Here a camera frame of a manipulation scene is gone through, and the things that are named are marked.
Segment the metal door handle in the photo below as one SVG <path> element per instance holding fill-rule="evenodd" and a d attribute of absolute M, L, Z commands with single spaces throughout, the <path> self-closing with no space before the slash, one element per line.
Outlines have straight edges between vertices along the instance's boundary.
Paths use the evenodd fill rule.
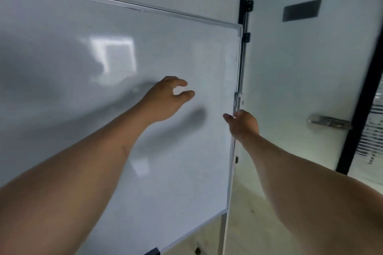
<path fill-rule="evenodd" d="M 352 125 L 351 122 L 347 120 L 327 117 L 327 116 L 320 116 L 320 115 L 311 115 L 308 119 L 309 123 L 316 124 L 316 125 L 322 125 L 327 126 L 335 129 L 341 129 L 341 130 L 351 130 Z"/>

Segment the tiled floor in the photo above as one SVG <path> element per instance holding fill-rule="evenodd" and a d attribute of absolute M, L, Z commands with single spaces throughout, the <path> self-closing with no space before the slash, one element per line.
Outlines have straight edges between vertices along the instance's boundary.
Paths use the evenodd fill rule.
<path fill-rule="evenodd" d="M 200 246 L 203 255 L 217 255 L 220 218 L 171 248 L 165 255 L 192 255 Z M 279 222 L 270 204 L 234 181 L 225 255 L 299 255 L 289 231 Z"/>

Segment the forearm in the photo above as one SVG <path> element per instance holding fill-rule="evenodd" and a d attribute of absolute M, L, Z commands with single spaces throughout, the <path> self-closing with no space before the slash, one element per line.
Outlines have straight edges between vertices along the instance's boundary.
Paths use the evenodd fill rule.
<path fill-rule="evenodd" d="M 134 107 L 2 187 L 0 253 L 74 253 L 107 206 L 146 127 Z"/>
<path fill-rule="evenodd" d="M 382 196 L 348 176 L 280 149 L 258 134 L 242 144 L 279 219 L 312 254 L 366 251 L 382 234 Z"/>

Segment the whiteboard surface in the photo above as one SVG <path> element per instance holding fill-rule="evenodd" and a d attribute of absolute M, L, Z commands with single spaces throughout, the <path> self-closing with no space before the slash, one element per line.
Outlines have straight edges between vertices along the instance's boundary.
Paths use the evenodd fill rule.
<path fill-rule="evenodd" d="M 164 250 L 227 209 L 240 27 L 113 0 L 0 2 L 0 185 L 175 75 L 195 98 L 139 138 L 79 254 Z"/>

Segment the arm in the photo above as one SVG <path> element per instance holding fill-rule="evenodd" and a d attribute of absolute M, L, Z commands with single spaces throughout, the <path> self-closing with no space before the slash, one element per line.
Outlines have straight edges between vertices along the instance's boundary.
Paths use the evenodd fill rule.
<path fill-rule="evenodd" d="M 164 78 L 108 125 L 0 188 L 0 254 L 74 254 L 106 208 L 137 138 L 194 97 L 173 95 L 186 85 Z"/>
<path fill-rule="evenodd" d="M 225 114 L 250 154 L 280 221 L 308 254 L 380 254 L 383 196 L 367 185 L 292 155 L 259 135 L 246 111 Z"/>

